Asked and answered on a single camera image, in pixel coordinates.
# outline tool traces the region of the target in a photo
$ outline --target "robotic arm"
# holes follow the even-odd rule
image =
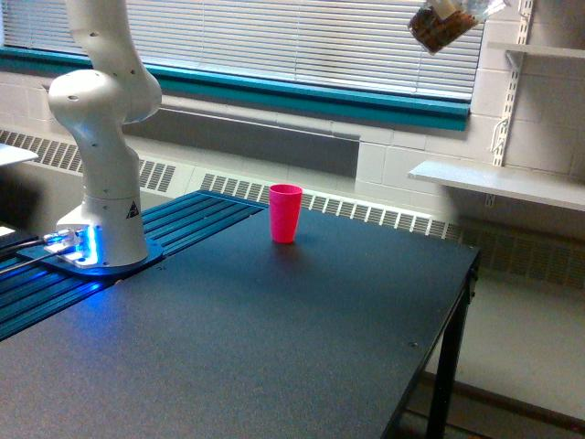
[[[58,221],[77,232],[79,268],[117,267],[148,255],[140,209],[139,160],[122,125],[140,122],[161,103],[161,89],[133,46],[124,0],[66,0],[76,42],[94,70],[56,78],[48,101],[75,138],[83,162],[81,205]],[[47,247],[58,252],[64,243]]]

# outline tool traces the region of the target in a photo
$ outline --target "teal window frame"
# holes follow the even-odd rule
[[[90,60],[82,55],[0,48],[0,70],[59,75],[90,67]],[[164,91],[269,105],[295,112],[455,131],[464,131],[469,119],[469,102],[319,87],[152,64],[146,64],[146,68]]]

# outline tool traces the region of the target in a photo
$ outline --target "clear plastic bag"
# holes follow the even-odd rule
[[[410,33],[435,54],[506,6],[508,0],[427,0],[410,20]]]

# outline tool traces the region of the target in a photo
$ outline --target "window blind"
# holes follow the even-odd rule
[[[470,100],[483,34],[431,56],[407,29],[420,0],[127,0],[147,63]],[[5,44],[82,53],[64,0],[2,0]]]

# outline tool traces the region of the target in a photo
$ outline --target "red plastic cup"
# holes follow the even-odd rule
[[[303,189],[294,185],[273,185],[270,192],[271,235],[275,242],[294,241],[301,212]]]

